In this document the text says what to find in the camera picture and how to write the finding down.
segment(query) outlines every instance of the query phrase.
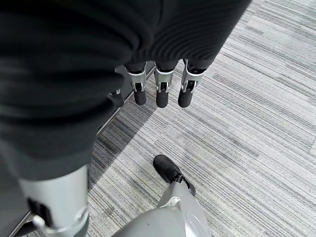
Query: robotic finger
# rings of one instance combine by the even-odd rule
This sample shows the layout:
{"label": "robotic finger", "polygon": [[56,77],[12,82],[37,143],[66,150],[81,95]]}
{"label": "robotic finger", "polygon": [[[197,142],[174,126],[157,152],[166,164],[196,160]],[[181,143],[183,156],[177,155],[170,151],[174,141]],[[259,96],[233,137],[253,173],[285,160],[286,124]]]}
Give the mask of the robotic finger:
{"label": "robotic finger", "polygon": [[130,81],[134,90],[135,102],[138,105],[144,105],[146,103],[146,64],[125,64],[125,69],[130,75]]}
{"label": "robotic finger", "polygon": [[157,86],[156,104],[160,108],[164,108],[168,104],[168,95],[172,84],[173,70],[177,63],[177,61],[155,62],[155,81]]}
{"label": "robotic finger", "polygon": [[193,92],[202,80],[206,69],[213,60],[188,60],[185,59],[185,67],[181,79],[181,90],[179,93],[178,104],[182,108],[190,105]]}

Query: metal bracket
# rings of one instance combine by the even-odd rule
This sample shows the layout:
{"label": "metal bracket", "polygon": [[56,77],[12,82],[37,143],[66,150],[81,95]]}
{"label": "metal bracket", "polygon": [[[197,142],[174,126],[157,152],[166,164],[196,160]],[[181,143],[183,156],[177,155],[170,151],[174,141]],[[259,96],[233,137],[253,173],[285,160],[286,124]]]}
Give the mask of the metal bracket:
{"label": "metal bracket", "polygon": [[201,74],[193,74],[190,73],[188,70],[188,60],[185,60],[185,68],[183,70],[182,79],[181,79],[181,90],[185,93],[188,88],[189,81],[194,81],[194,86],[191,89],[191,93],[193,93],[196,89],[196,87],[199,85],[199,83],[202,80],[203,73]]}
{"label": "metal bracket", "polygon": [[144,71],[139,74],[130,73],[128,70],[127,73],[130,75],[130,81],[133,87],[134,92],[137,92],[137,84],[141,86],[141,91],[145,91],[146,85],[146,65]]}
{"label": "metal bracket", "polygon": [[166,86],[166,93],[169,92],[170,86],[172,84],[172,76],[173,76],[173,70],[170,72],[161,72],[159,71],[159,69],[157,68],[156,65],[156,71],[155,71],[155,81],[156,81],[156,86],[157,86],[157,91],[159,93],[161,93],[161,84],[162,83],[167,83]]}

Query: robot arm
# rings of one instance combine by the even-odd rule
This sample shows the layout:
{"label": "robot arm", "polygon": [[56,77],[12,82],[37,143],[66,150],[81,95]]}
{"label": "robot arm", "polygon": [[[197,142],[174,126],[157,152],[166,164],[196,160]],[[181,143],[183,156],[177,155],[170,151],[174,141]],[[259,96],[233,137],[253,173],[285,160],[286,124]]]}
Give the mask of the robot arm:
{"label": "robot arm", "polygon": [[178,101],[186,107],[248,4],[1,1],[0,151],[47,236],[85,235],[87,165],[124,80],[115,68],[126,65],[142,104],[144,77],[132,66],[156,61],[164,107],[175,64],[187,59]]}

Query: gray carpet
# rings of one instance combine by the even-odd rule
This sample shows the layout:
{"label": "gray carpet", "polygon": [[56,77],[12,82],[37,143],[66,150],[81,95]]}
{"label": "gray carpet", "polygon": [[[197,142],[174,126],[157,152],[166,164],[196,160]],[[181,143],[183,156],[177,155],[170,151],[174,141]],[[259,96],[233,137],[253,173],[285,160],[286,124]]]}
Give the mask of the gray carpet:
{"label": "gray carpet", "polygon": [[316,236],[316,2],[255,0],[187,109],[129,101],[95,143],[88,236],[153,208],[172,158],[197,188],[214,237]]}

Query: floor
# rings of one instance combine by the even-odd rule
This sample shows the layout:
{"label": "floor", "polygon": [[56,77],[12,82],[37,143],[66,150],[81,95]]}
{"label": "floor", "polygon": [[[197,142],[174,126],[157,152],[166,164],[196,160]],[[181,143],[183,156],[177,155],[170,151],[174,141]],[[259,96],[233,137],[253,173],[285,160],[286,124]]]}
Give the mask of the floor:
{"label": "floor", "polygon": [[254,0],[187,109],[155,84],[95,143],[90,237],[110,237],[153,208],[167,184],[152,167],[172,158],[197,188],[214,237],[316,236],[316,1]]}

